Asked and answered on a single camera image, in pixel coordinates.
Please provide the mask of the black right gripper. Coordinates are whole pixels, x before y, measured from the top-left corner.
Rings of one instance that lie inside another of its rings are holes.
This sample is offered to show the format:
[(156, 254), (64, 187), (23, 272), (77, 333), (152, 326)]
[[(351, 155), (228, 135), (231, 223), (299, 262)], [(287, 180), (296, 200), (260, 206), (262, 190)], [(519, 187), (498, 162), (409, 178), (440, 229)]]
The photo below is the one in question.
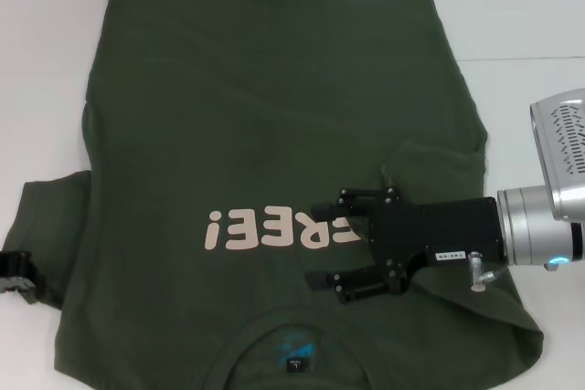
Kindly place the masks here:
[(401, 295), (427, 267), (469, 264), (470, 258), (502, 265), (504, 239), (492, 197), (416, 205), (396, 186), (340, 190), (334, 202), (311, 207), (315, 222), (362, 218), (375, 267), (304, 273), (311, 291), (330, 290), (347, 304), (384, 293)]

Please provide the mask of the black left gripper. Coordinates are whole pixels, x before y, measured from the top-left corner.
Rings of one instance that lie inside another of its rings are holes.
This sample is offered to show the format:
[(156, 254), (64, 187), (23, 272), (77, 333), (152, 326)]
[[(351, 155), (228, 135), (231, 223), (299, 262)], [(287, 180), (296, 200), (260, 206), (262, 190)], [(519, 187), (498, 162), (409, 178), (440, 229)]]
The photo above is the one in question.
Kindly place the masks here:
[(1, 292), (22, 292), (28, 304), (41, 301), (44, 297), (45, 277), (37, 269), (32, 269), (29, 252), (1, 252)]

